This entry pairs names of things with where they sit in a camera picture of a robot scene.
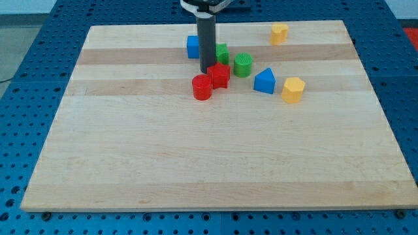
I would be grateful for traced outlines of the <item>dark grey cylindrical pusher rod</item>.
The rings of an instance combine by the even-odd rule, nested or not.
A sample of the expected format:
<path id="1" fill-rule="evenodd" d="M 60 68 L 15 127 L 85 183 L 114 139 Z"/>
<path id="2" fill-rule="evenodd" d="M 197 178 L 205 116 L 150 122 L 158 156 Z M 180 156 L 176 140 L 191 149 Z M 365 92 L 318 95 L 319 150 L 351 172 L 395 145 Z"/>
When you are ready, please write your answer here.
<path id="1" fill-rule="evenodd" d="M 208 67 L 216 64 L 216 17 L 205 14 L 197 17 L 200 70 L 207 73 Z"/>

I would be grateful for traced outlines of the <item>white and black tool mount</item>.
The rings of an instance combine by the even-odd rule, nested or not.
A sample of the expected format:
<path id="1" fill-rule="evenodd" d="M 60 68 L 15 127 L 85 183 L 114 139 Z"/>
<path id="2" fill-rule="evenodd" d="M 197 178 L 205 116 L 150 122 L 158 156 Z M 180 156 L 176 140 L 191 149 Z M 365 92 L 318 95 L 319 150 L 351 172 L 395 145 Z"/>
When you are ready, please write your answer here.
<path id="1" fill-rule="evenodd" d="M 233 0 L 180 0 L 181 7 L 192 13 L 197 18 L 211 18 L 224 8 L 229 6 Z"/>

